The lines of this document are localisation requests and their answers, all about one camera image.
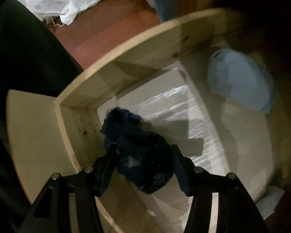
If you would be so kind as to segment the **navy floral underwear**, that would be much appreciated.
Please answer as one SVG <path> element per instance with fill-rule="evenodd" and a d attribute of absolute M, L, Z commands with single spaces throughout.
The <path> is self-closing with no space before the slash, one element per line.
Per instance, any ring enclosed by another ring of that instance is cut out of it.
<path fill-rule="evenodd" d="M 142 128 L 142 117 L 127 109 L 110 110 L 101 133 L 104 147 L 115 156 L 118 174 L 147 195 L 164 187 L 174 175 L 172 147 L 158 133 Z"/>

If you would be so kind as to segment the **light blue sock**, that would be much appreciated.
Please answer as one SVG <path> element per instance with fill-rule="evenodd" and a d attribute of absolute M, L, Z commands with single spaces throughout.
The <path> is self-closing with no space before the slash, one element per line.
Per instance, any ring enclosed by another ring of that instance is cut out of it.
<path fill-rule="evenodd" d="M 276 88 L 271 75 L 250 56 L 230 48 L 212 54 L 207 81 L 213 94 L 254 111 L 269 113 L 275 102 Z"/>

